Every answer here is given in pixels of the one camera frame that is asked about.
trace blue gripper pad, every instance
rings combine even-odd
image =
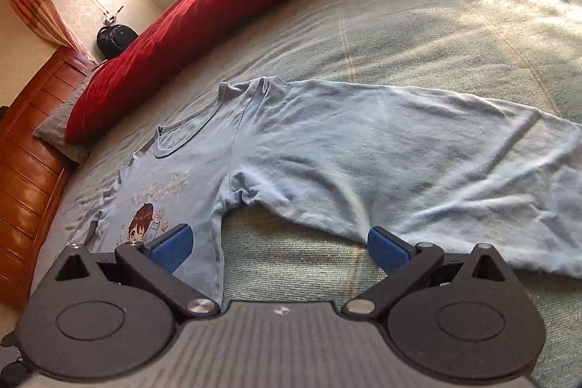
[[[382,227],[373,227],[368,232],[368,254],[387,275],[408,263],[416,253],[412,245]]]
[[[191,227],[180,224],[150,243],[150,260],[168,273],[173,273],[190,256],[193,246]]]

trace wooden headboard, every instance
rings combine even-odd
[[[22,308],[60,198],[76,167],[32,135],[95,65],[60,47],[0,121],[0,301]]]

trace neckline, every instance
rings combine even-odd
[[[202,127],[204,127],[208,123],[208,121],[210,121],[210,119],[212,119],[214,117],[214,115],[220,109],[220,106],[222,106],[222,102],[224,100],[224,94],[226,92],[227,86],[228,86],[228,83],[221,82],[219,87],[218,87],[218,93],[216,94],[214,99],[211,100],[209,103],[207,103],[204,107],[201,107],[200,109],[191,113],[186,118],[184,118],[178,122],[174,122],[173,124],[170,124],[170,125],[159,125],[158,127],[156,127],[155,136],[154,136],[154,156],[156,158],[166,157],[166,156],[174,153],[176,150],[180,149],[181,147],[184,147],[185,144],[187,144],[190,140],[192,140],[194,135],[196,135],[198,132],[200,132]],[[208,115],[206,116],[206,118],[202,122],[200,122],[199,125],[197,125],[195,128],[193,128],[188,133],[188,135],[186,135],[180,142],[178,142],[176,145],[174,145],[171,148],[161,148],[160,147],[159,140],[164,133],[172,132],[173,130],[176,130],[177,128],[182,127],[183,125],[187,124],[191,120],[194,120],[200,114],[203,114],[205,112],[208,112]]]

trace triangular cutout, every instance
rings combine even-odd
[[[79,278],[86,278],[89,276],[89,272],[81,260],[79,255],[71,255],[65,265],[59,271],[59,274],[56,275],[57,281],[68,281],[68,280],[77,280]]]
[[[483,255],[479,258],[475,271],[473,271],[473,278],[481,278],[482,280],[505,281],[505,278],[493,259],[489,255]]]

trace bed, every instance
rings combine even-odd
[[[582,33],[576,13],[581,5],[582,0],[289,0],[279,5],[166,87],[151,91],[74,174],[72,165],[55,155],[59,179],[51,184],[51,199],[37,219],[33,246],[20,256],[18,282],[16,270],[0,255],[0,271],[13,276],[11,285],[2,283],[2,299],[22,306],[28,286],[34,290],[131,153],[156,125],[206,104],[220,81],[278,75],[284,81],[415,85],[523,103],[581,122]],[[83,74],[85,67],[78,64],[76,71]],[[42,73],[57,75],[53,69]],[[42,81],[35,78],[31,85]],[[2,122],[5,142],[12,140],[8,124],[34,104],[38,88],[31,85]],[[222,246],[223,305],[233,299],[341,304],[383,277],[362,245],[294,225],[261,208],[230,212],[222,224]],[[548,330],[534,378],[544,388],[574,386],[582,378],[582,331],[572,330],[582,324],[582,281],[528,272],[519,276]]]

